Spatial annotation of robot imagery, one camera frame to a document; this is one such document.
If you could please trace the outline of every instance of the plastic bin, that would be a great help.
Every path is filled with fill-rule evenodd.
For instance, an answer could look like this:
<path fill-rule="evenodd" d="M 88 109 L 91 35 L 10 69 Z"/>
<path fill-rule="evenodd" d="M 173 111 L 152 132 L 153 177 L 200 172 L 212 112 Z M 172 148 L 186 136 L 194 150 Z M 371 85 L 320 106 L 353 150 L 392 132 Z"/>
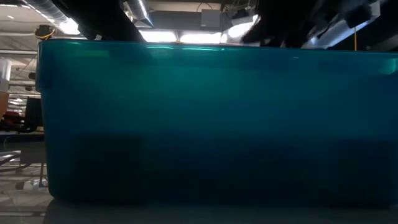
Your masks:
<path fill-rule="evenodd" d="M 387 207 L 397 54 L 50 40 L 50 193 L 62 200 Z"/>

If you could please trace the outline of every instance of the ceiling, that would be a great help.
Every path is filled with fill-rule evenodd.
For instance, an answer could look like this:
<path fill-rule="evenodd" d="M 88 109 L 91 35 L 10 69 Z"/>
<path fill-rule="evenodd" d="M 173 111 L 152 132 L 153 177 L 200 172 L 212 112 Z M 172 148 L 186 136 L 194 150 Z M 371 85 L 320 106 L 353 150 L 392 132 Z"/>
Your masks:
<path fill-rule="evenodd" d="M 159 0 L 147 1 L 150 11 L 154 13 L 154 20 L 158 21 L 161 30 L 196 30 L 201 32 L 200 19 L 202 9 L 220 10 L 221 5 L 247 4 L 248 1 L 211 0 L 206 4 L 200 0 Z M 37 50 L 39 42 L 33 35 L 36 28 L 41 24 L 52 24 L 41 14 L 28 6 L 22 5 L 19 0 L 0 0 L 0 49 L 1 50 Z M 57 31 L 58 37 L 65 35 Z M 8 58 L 12 61 L 11 81 L 9 93 L 14 98 L 24 100 L 28 96 L 39 96 L 34 86 L 34 80 L 28 75 L 36 68 L 36 58 L 30 55 L 4 55 L 0 58 Z M 10 109 L 20 110 L 16 105 L 10 105 Z"/>

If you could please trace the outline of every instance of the orange object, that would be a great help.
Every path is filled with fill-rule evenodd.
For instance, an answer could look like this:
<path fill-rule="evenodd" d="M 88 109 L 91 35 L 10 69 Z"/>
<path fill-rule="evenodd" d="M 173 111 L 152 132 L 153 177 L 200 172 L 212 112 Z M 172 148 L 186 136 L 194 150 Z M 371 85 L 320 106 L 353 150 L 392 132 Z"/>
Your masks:
<path fill-rule="evenodd" d="M 9 96 L 8 93 L 0 91 L 0 113 L 1 113 L 1 116 L 3 116 L 3 114 L 6 113 L 6 111 L 7 111 L 8 96 Z"/>
<path fill-rule="evenodd" d="M 357 49 L 357 43 L 356 43 L 356 27 L 354 27 L 354 50 L 356 51 Z"/>

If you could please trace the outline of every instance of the table surface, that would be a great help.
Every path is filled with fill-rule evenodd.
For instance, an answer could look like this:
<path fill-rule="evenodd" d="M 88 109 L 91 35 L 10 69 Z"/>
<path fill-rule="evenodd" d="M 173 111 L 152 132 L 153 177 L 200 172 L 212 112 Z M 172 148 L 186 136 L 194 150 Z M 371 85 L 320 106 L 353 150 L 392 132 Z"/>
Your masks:
<path fill-rule="evenodd" d="M 329 210 L 216 206 L 72 205 L 54 201 L 39 179 L 39 166 L 0 175 L 0 223 L 398 223 L 398 210 Z M 22 190 L 16 186 L 24 182 Z"/>

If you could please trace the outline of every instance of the dark object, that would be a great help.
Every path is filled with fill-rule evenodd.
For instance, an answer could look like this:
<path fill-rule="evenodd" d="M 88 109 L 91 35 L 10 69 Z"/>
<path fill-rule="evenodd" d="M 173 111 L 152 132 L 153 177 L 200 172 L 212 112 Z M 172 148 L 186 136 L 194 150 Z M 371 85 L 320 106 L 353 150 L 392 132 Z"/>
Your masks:
<path fill-rule="evenodd" d="M 145 42 L 135 25 L 127 18 L 120 1 L 99 4 L 95 0 L 52 0 L 67 16 L 79 24 L 80 32 L 88 39 L 97 35 L 103 40 Z"/>
<path fill-rule="evenodd" d="M 354 28 L 372 18 L 372 12 L 369 5 L 365 4 L 349 12 L 346 16 L 346 22 L 349 28 Z"/>
<path fill-rule="evenodd" d="M 260 41 L 260 47 L 280 47 L 282 45 L 282 40 L 278 38 L 273 38 L 266 42 L 266 40 Z"/>
<path fill-rule="evenodd" d="M 18 182 L 18 183 L 15 184 L 15 189 L 16 190 L 23 190 L 24 189 L 24 185 L 25 185 L 25 182 Z"/>
<path fill-rule="evenodd" d="M 36 147 L 39 142 L 43 146 L 43 134 L 2 134 L 0 135 L 0 152 L 29 150 Z"/>
<path fill-rule="evenodd" d="M 40 165 L 40 178 L 39 178 L 39 187 L 49 187 L 49 185 L 47 184 L 47 185 L 44 185 L 43 184 L 43 177 L 44 177 L 44 163 L 45 162 L 42 162 L 41 163 L 41 165 Z"/>
<path fill-rule="evenodd" d="M 35 73 L 35 72 L 30 72 L 29 75 L 28 75 L 28 77 L 29 77 L 31 80 L 36 80 L 36 73 Z"/>
<path fill-rule="evenodd" d="M 35 30 L 35 36 L 40 40 L 51 39 L 53 33 L 54 28 L 51 28 L 49 25 L 39 25 L 39 28 Z"/>
<path fill-rule="evenodd" d="M 26 125 L 21 121 L 24 120 L 21 116 L 3 115 L 5 119 L 0 120 L 1 131 L 17 131 L 19 133 L 31 133 L 37 130 L 36 125 Z"/>
<path fill-rule="evenodd" d="M 243 42 L 259 42 L 277 37 L 287 47 L 301 47 L 310 31 L 327 29 L 331 18 L 339 14 L 353 26 L 370 19 L 369 3 L 363 0 L 268 0 L 259 1 L 260 21 L 243 37 Z"/>
<path fill-rule="evenodd" d="M 249 13 L 245 9 L 240 9 L 236 12 L 232 19 L 239 19 L 246 16 L 249 16 Z"/>
<path fill-rule="evenodd" d="M 25 110 L 25 124 L 43 126 L 42 100 L 37 98 L 28 98 Z"/>

